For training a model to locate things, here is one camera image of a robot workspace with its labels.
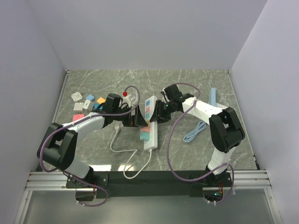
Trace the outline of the teal plug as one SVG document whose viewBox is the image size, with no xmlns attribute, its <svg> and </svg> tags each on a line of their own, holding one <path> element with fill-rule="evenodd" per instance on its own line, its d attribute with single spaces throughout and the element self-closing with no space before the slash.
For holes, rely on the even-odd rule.
<svg viewBox="0 0 299 224">
<path fill-rule="evenodd" d="M 149 141 L 150 140 L 150 133 L 140 132 L 140 140 Z"/>
</svg>

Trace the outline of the white power strip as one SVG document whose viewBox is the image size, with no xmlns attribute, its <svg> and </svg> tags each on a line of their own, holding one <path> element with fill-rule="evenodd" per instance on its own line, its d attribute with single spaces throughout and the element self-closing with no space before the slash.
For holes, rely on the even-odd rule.
<svg viewBox="0 0 299 224">
<path fill-rule="evenodd" d="M 150 140 L 144 141 L 144 150 L 153 150 L 157 148 L 158 145 L 158 137 L 157 137 L 157 121 L 150 122 L 150 118 L 153 114 L 155 102 L 157 100 L 156 96 L 151 96 L 145 101 L 145 120 L 148 123 L 148 126 L 150 126 Z"/>
</svg>

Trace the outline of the dark blue plug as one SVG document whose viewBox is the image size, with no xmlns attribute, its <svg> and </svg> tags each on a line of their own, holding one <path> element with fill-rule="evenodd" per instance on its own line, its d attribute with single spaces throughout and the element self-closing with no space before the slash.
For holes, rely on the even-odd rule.
<svg viewBox="0 0 299 224">
<path fill-rule="evenodd" d="M 95 110 L 101 110 L 102 107 L 103 107 L 102 104 L 95 104 L 95 105 L 94 105 L 94 109 L 95 109 Z"/>
</svg>

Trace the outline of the yellow plug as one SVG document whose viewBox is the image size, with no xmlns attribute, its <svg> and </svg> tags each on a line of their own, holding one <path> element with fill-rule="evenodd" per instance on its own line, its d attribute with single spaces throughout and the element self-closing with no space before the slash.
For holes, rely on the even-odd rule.
<svg viewBox="0 0 299 224">
<path fill-rule="evenodd" d="M 100 98 L 97 99 L 96 102 L 97 102 L 98 104 L 102 104 L 102 103 L 105 103 L 105 101 L 106 101 L 106 100 L 105 100 L 104 98 L 100 97 Z"/>
</svg>

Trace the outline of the white adapter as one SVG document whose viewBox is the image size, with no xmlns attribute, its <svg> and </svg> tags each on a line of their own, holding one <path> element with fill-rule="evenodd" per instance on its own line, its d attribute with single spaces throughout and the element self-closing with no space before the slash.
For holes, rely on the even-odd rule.
<svg viewBox="0 0 299 224">
<path fill-rule="evenodd" d="M 83 105 L 84 105 L 84 103 L 75 103 L 73 110 L 75 112 L 81 112 L 81 111 L 83 111 Z"/>
<path fill-rule="evenodd" d="M 83 104 L 83 109 L 92 111 L 93 108 L 94 108 L 94 102 L 87 99 Z"/>
</svg>

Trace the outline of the blue power strip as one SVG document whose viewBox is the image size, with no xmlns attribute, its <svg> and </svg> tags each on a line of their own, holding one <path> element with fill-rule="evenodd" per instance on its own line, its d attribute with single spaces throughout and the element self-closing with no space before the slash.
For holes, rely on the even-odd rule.
<svg viewBox="0 0 299 224">
<path fill-rule="evenodd" d="M 209 104 L 212 106 L 216 106 L 216 89 L 215 88 L 210 89 Z"/>
</svg>

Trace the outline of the pink square plug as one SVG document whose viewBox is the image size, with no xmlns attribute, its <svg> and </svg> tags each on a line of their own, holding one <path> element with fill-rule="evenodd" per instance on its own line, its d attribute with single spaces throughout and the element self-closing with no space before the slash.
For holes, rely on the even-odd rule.
<svg viewBox="0 0 299 224">
<path fill-rule="evenodd" d="M 75 114 L 72 117 L 72 121 L 79 120 L 79 119 L 83 118 L 84 116 L 85 116 L 84 114 Z"/>
</svg>

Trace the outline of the white triangular socket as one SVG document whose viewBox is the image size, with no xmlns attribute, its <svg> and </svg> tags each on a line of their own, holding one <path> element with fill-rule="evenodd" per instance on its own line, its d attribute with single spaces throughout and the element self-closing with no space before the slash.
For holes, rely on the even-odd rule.
<svg viewBox="0 0 299 224">
<path fill-rule="evenodd" d="M 216 107 L 218 108 L 218 110 L 226 110 L 229 108 L 229 106 L 225 106 L 219 103 L 216 103 Z"/>
</svg>

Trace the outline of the white square plug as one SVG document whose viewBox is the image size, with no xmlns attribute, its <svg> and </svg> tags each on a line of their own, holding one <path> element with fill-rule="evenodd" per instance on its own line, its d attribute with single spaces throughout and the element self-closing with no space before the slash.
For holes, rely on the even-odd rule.
<svg viewBox="0 0 299 224">
<path fill-rule="evenodd" d="M 80 101 L 83 97 L 82 97 L 82 95 L 81 95 L 80 92 L 75 92 L 75 93 L 71 94 L 71 98 L 72 98 L 72 100 L 73 100 L 74 102 L 78 102 L 78 101 Z"/>
</svg>

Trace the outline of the coral plug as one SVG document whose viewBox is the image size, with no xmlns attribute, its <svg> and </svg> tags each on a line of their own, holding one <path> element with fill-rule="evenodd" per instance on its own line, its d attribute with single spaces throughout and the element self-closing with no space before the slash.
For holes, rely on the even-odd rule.
<svg viewBox="0 0 299 224">
<path fill-rule="evenodd" d="M 150 133 L 150 126 L 147 126 L 147 127 L 143 127 L 140 129 L 141 132 L 147 132 L 147 133 Z"/>
</svg>

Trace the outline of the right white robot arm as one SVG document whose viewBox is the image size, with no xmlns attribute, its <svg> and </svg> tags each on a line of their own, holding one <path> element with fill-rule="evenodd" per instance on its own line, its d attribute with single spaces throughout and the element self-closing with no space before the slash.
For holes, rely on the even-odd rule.
<svg viewBox="0 0 299 224">
<path fill-rule="evenodd" d="M 210 134 L 214 151 L 210 162 L 207 165 L 206 174 L 195 179 L 185 179 L 180 177 L 174 169 L 170 169 L 172 174 L 184 182 L 197 182 L 205 178 L 210 186 L 216 186 L 221 181 L 221 176 L 230 167 L 230 158 L 235 148 L 245 138 L 245 131 L 240 120 L 231 107 L 225 109 L 216 107 L 199 100 L 198 96 L 183 94 L 178 89 L 178 84 L 171 84 L 163 89 L 168 102 L 157 100 L 150 121 L 165 123 L 171 119 L 171 114 L 181 112 L 182 119 L 190 114 L 210 126 Z"/>
</svg>

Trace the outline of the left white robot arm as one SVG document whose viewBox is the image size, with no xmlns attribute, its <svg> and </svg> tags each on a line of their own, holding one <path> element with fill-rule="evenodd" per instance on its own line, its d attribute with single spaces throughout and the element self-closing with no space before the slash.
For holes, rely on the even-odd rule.
<svg viewBox="0 0 299 224">
<path fill-rule="evenodd" d="M 127 96 L 110 93 L 105 102 L 84 117 L 62 125 L 50 124 L 37 151 L 42 170 L 47 173 L 61 170 L 76 177 L 82 187 L 91 186 L 94 170 L 76 159 L 77 142 L 113 121 L 120 121 L 127 127 L 146 127 L 147 123 L 141 115 L 139 103 L 139 93 Z"/>
</svg>

